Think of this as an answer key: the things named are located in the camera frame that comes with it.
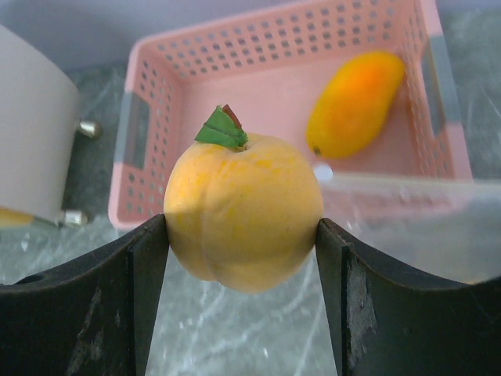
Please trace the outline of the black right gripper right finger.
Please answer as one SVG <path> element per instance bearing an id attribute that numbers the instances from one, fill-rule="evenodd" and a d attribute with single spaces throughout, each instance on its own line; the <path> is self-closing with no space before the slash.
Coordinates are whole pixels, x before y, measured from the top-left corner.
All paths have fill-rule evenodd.
<path id="1" fill-rule="evenodd" d="M 499 278 L 435 276 L 326 218 L 315 249 L 336 374 L 499 374 Z"/>

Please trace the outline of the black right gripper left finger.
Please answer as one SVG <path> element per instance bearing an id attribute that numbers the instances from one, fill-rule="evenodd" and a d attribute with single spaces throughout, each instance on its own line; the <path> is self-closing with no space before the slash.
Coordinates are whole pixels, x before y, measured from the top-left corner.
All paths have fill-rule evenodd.
<path id="1" fill-rule="evenodd" d="M 143 375 L 168 257 L 156 215 L 115 241 L 1 288 L 4 375 Z"/>

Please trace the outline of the clear white-slider zip bag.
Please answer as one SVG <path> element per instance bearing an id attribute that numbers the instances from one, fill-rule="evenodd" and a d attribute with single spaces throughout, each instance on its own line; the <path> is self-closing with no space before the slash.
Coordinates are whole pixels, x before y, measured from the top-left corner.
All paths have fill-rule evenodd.
<path id="1" fill-rule="evenodd" d="M 313 172 L 324 215 L 427 273 L 475 284 L 500 275 L 500 181 Z"/>

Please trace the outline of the fake yellow peach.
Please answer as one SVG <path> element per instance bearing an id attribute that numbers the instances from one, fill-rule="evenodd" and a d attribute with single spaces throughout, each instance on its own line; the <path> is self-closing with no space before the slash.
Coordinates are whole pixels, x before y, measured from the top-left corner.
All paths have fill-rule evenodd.
<path id="1" fill-rule="evenodd" d="M 245 132 L 224 105 L 176 161 L 164 214 L 171 249 L 191 275 L 257 294 L 304 263 L 315 245 L 323 198 L 297 148 Z"/>

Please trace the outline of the fake yellow orange mango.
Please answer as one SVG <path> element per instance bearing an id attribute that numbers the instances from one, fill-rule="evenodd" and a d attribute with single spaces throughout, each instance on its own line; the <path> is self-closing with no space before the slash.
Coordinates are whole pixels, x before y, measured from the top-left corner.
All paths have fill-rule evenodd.
<path id="1" fill-rule="evenodd" d="M 404 76 L 405 63 L 392 52 L 364 52 L 345 62 L 312 108 L 308 147 L 332 159 L 368 147 L 382 132 Z"/>

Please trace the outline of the round pastel mini drawer cabinet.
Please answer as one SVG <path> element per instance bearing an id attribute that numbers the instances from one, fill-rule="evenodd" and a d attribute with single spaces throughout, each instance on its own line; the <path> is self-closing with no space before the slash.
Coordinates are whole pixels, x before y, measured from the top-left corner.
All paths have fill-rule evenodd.
<path id="1" fill-rule="evenodd" d="M 63 208 L 74 137 L 102 134 L 81 119 L 81 96 L 47 57 L 1 28 L 1 226 L 43 221 L 83 226 L 88 216 Z"/>

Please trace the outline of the pink perforated plastic basket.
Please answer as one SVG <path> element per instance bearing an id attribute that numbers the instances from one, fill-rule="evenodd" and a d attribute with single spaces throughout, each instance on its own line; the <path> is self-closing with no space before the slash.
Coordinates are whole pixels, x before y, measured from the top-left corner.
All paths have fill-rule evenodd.
<path id="1" fill-rule="evenodd" d="M 132 229 L 163 210 L 178 156 L 218 105 L 248 132 L 285 139 L 310 161 L 305 126 L 334 72 L 387 50 L 405 80 L 382 134 L 333 161 L 338 172 L 470 179 L 449 55 L 434 1 L 303 1 L 138 41 L 129 56 L 108 216 Z"/>

